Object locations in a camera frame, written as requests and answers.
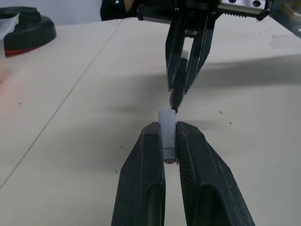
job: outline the white table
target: white table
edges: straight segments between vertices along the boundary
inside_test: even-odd
[[[1,226],[110,225],[120,168],[168,108],[167,32],[136,19],[60,26],[53,42],[8,59]],[[231,168],[258,226],[301,221],[300,70],[301,40],[276,22],[222,16],[180,107],[178,119]],[[178,167],[165,174],[166,225],[186,225]]]

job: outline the table surface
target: table surface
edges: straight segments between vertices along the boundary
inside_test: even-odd
[[[133,18],[58,26],[51,43],[7,59],[1,226],[110,225],[120,168],[168,108],[167,32]],[[229,165],[258,226],[300,225],[300,70],[301,40],[272,19],[221,16],[179,110]],[[165,174],[165,225],[186,225],[178,167]]]

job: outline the person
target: person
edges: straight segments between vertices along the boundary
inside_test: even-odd
[[[136,0],[103,0],[100,9],[102,21],[135,16],[138,7],[136,2]]]

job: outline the black plastic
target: black plastic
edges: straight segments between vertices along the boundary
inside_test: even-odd
[[[197,127],[177,124],[182,195],[188,226],[254,226],[227,164]]]
[[[56,37],[55,25],[46,16],[41,16],[36,8],[0,8],[0,18],[19,15],[19,24],[4,38],[5,51],[26,50],[43,46]]]
[[[119,177],[112,226],[163,226],[165,176],[156,122],[145,127]]]

